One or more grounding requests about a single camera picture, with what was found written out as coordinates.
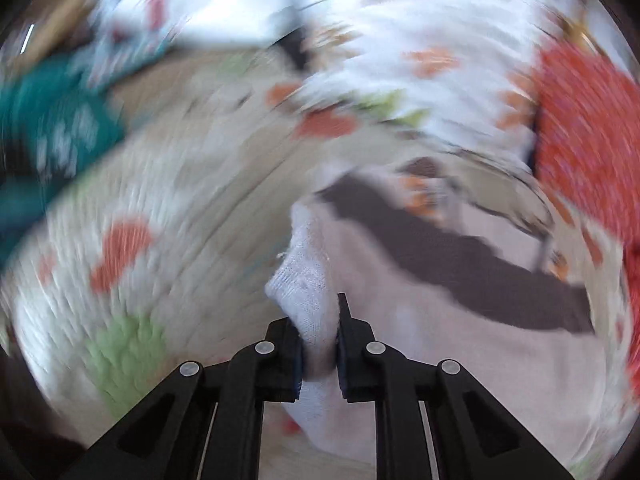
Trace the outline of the pale pink garment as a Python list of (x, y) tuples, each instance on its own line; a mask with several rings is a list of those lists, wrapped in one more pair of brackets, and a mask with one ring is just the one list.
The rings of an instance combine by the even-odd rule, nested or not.
[(478, 208), (425, 158), (347, 171), (291, 221), (266, 293), (303, 339), (290, 415), (317, 448), (374, 455), (372, 408), (349, 406), (334, 372), (341, 300), (407, 358), (460, 362), (574, 474), (597, 474), (622, 447), (636, 414), (550, 235)]

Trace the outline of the heart-patterned quilted bedspread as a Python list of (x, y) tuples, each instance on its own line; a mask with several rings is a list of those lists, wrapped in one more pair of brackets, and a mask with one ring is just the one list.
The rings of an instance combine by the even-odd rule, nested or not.
[[(16, 360), (11, 413), (80, 445), (102, 437), (183, 361), (215, 364), (286, 315), (266, 293), (292, 236), (291, 209), (347, 171), (429, 159), (480, 209), (552, 238), (587, 289), (613, 386), (636, 417), (597, 474), (637, 441), (627, 370), (631, 315), (620, 243), (521, 171), (436, 151), (405, 128), (343, 108), (274, 104), (296, 82), (277, 53), (205, 53), (163, 62), (116, 91), (153, 119), (74, 181), (10, 260), (2, 318)], [(372, 460), (320, 450), (290, 415), (266, 411), (265, 479), (370, 479)]]

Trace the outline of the red floral blanket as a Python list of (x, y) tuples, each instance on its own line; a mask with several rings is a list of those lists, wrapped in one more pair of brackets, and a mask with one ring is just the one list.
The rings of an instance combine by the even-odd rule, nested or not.
[(634, 395), (640, 388), (640, 244), (633, 240), (625, 246), (624, 267), (631, 308), (631, 343), (628, 353), (628, 372)]

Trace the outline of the red floral pillow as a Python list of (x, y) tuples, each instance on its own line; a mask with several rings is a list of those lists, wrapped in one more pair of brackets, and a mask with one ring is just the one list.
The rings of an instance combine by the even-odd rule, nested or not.
[(541, 51), (536, 170), (639, 262), (639, 85), (611, 61), (559, 42)]

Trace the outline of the teal cardboard box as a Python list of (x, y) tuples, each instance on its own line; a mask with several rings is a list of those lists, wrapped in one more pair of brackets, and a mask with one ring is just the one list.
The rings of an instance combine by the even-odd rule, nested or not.
[(104, 96), (68, 56), (1, 85), (1, 262), (55, 196), (124, 138)]

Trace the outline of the white floral pillow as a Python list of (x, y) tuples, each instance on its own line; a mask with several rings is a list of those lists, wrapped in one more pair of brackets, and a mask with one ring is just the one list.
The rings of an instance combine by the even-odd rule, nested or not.
[(530, 137), (547, 18), (548, 0), (318, 0), (300, 43), (306, 75), (269, 99), (515, 151)]

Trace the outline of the white paper bag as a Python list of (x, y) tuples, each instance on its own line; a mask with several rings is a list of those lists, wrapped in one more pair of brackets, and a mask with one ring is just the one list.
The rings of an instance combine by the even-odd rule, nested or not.
[(303, 28), (299, 0), (98, 0), (101, 32), (190, 48), (263, 48)]

